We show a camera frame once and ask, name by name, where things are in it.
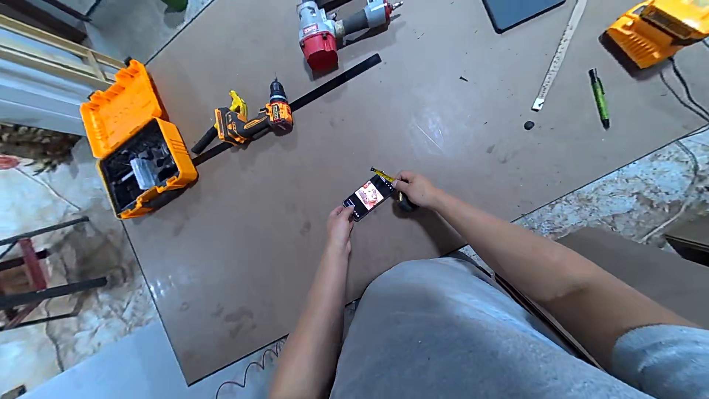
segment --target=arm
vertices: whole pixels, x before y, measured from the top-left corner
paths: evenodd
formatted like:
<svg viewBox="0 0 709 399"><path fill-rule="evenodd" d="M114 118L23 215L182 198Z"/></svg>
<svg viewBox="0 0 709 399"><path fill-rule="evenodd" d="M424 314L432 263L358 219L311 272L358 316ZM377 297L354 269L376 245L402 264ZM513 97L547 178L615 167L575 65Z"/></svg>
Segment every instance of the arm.
<svg viewBox="0 0 709 399"><path fill-rule="evenodd" d="M396 189L438 212L496 273L549 311L605 368L615 340L650 324L695 325L567 247L505 222L411 172Z"/></svg>
<svg viewBox="0 0 709 399"><path fill-rule="evenodd" d="M326 398L335 377L350 254L353 207L328 217L328 245L296 330L289 335L271 384L271 399Z"/></svg>

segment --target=orange tool case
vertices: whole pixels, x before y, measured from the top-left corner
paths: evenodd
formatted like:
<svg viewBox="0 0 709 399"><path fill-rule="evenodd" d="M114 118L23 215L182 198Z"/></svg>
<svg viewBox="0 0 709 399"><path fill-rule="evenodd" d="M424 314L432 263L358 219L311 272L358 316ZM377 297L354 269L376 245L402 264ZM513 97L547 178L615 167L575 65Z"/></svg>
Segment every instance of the orange tool case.
<svg viewBox="0 0 709 399"><path fill-rule="evenodd" d="M177 127L162 107L145 66L131 60L116 83L80 108L91 152L119 219L141 217L197 178Z"/></svg>

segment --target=metal stand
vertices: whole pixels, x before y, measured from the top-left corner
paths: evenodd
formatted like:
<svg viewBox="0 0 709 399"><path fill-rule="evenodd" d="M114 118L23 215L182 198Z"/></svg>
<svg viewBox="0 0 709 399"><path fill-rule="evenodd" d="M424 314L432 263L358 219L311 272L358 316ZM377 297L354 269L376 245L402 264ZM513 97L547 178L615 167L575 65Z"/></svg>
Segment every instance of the metal stand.
<svg viewBox="0 0 709 399"><path fill-rule="evenodd" d="M48 288L39 260L49 256L49 251L45 249L36 252L32 246L31 238L34 236L63 229L64 227L72 226L74 224L87 222L88 220L89 218L84 216L68 222L55 224L43 229L29 231L28 233L18 234L16 236L0 240L0 245L9 244L9 247L0 255L0 258L5 256L16 244L20 244L22 249L22 258L13 258L0 262L0 271L27 266L28 275L34 287L34 291L27 293L4 295L0 282L0 310L3 310L9 319L7 324L0 327L0 331L77 316L79 314L79 309L74 309L63 315L44 317L42 319L31 320L29 322L22 322L22 320L27 317L37 306L39 306L43 300L70 295L73 293L80 293L93 288L100 288L108 283L105 277L100 277L92 280L80 281L78 283L70 283ZM16 307L19 306L23 307L19 310L16 309Z"/></svg>

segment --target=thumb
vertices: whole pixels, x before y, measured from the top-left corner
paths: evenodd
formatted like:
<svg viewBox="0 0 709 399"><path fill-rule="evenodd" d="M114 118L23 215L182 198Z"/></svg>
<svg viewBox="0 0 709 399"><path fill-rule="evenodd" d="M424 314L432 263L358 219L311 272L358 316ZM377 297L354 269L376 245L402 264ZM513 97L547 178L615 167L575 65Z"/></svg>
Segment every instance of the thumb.
<svg viewBox="0 0 709 399"><path fill-rule="evenodd" d="M397 190L399 190L399 191L401 191L401 192L403 192L403 193L405 193L405 194L408 194L408 191L407 191L407 190L408 190L408 186L409 186L410 183L407 183L407 182L405 182L405 181L403 181L403 180L395 180L394 183L395 183L395 184L393 185L394 188L396 188Z"/></svg>
<svg viewBox="0 0 709 399"><path fill-rule="evenodd" d="M350 218L350 216L352 216L352 213L354 212L354 210L355 210L355 207L346 207L342 210L342 212L340 212L340 214L338 216L344 220L348 220Z"/></svg>

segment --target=green marker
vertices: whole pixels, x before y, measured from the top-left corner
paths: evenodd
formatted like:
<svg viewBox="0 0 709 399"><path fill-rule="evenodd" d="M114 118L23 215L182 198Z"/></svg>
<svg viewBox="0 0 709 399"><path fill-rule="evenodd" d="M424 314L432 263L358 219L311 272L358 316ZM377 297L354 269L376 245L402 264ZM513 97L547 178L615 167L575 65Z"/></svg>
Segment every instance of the green marker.
<svg viewBox="0 0 709 399"><path fill-rule="evenodd" d="M605 104L605 90L603 90L603 83L598 77L598 71L593 68L588 71L588 76L591 77L591 89L593 89L593 98L596 99L596 106L598 107L598 115L601 117L601 123L604 129L610 128L610 117L608 117L608 106Z"/></svg>

